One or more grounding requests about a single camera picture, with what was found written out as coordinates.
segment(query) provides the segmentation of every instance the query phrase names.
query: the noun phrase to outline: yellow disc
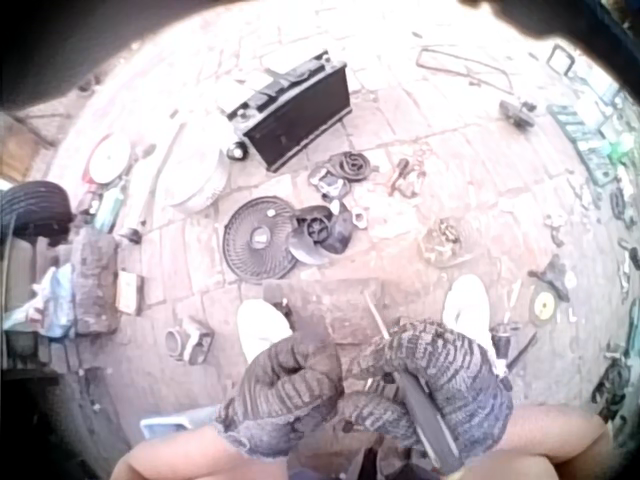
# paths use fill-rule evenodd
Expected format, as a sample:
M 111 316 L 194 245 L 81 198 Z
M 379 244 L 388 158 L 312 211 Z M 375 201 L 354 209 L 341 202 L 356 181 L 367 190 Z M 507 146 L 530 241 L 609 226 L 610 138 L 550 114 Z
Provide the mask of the yellow disc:
M 540 292 L 533 304 L 533 311 L 540 320 L 549 320 L 556 311 L 556 298 L 549 292 Z

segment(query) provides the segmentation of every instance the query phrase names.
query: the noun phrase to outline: brick pavement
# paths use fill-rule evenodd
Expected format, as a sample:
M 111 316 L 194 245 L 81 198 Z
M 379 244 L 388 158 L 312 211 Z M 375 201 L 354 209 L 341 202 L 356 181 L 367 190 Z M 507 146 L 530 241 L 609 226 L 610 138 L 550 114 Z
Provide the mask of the brick pavement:
M 347 200 L 367 210 L 370 227 L 357 232 L 344 256 L 322 267 L 298 266 L 290 277 L 377 277 L 404 292 L 404 297 L 394 297 L 395 305 L 386 306 L 385 314 L 437 318 L 452 281 L 462 273 L 476 273 L 487 285 L 494 322 L 504 315 L 510 286 L 524 279 L 513 317 L 526 322 L 533 285 L 526 272 L 541 269 L 558 251 L 542 217 L 562 210 L 571 220 L 563 230 L 567 245 L 559 253 L 577 274 L 571 306 L 578 320 L 571 323 L 563 306 L 558 323 L 540 329 L 538 346 L 514 377 L 514 394 L 528 402 L 586 400 L 605 366 L 604 345 L 608 339 L 622 341 L 626 332 L 628 304 L 620 301 L 616 261 L 621 254 L 615 242 L 619 236 L 629 238 L 628 232 L 611 219 L 606 202 L 601 211 L 586 212 L 588 221 L 582 223 L 567 178 L 582 181 L 586 173 L 546 115 L 545 103 L 536 114 L 538 126 L 518 132 L 498 114 L 502 94 L 415 67 L 420 44 L 454 43 L 462 54 L 509 70 L 534 101 L 569 95 L 528 56 L 540 45 L 487 12 L 445 5 L 262 0 L 216 7 L 146 41 L 91 99 L 49 174 L 74 199 L 84 162 L 99 138 L 117 128 L 135 141 L 150 141 L 158 119 L 175 105 L 186 102 L 210 111 L 216 78 L 255 68 L 285 46 L 325 45 L 334 58 L 349 64 L 351 115 L 278 175 L 267 174 L 255 162 L 233 164 L 228 190 L 205 212 L 185 219 L 155 208 L 142 245 L 129 247 L 139 251 L 121 259 L 123 268 L 140 270 L 145 277 L 144 311 L 123 319 L 118 336 L 126 341 L 104 341 L 99 352 L 86 352 L 84 362 L 112 372 L 113 397 L 133 441 L 140 440 L 140 418 L 220 401 L 242 375 L 235 309 L 242 298 L 260 293 L 239 282 L 221 259 L 226 220 L 259 195 L 277 194 L 297 207 L 317 203 L 319 197 L 306 180 L 309 168 L 344 149 L 365 152 L 380 168 Z M 411 35 L 412 30 L 424 39 Z M 420 199 L 389 198 L 385 183 L 392 165 L 427 144 L 433 153 L 425 156 L 428 176 Z M 434 219 L 448 215 L 473 221 L 481 254 L 439 271 L 421 260 L 416 238 Z M 632 296 L 637 293 L 634 282 Z M 206 318 L 218 332 L 206 365 L 185 367 L 163 353 L 164 329 L 185 312 Z

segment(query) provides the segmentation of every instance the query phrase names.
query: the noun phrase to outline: gray knit glove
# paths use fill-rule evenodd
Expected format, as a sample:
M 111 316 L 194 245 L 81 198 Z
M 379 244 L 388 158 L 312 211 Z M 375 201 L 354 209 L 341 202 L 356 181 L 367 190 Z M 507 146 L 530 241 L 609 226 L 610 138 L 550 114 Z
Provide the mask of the gray knit glove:
M 493 373 L 486 350 L 475 341 L 439 323 L 405 324 L 392 331 L 389 340 L 380 339 L 357 356 L 346 377 L 388 378 L 403 370 L 428 386 L 463 459 L 481 455 L 500 441 L 513 402 Z M 422 448 L 404 404 L 373 390 L 378 392 L 354 392 L 341 400 L 338 417 L 347 421 L 343 430 L 379 432 L 395 437 L 401 446 Z
M 251 457 L 286 457 L 335 415 L 343 392 L 335 345 L 294 334 L 251 362 L 238 393 L 220 406 L 213 425 Z

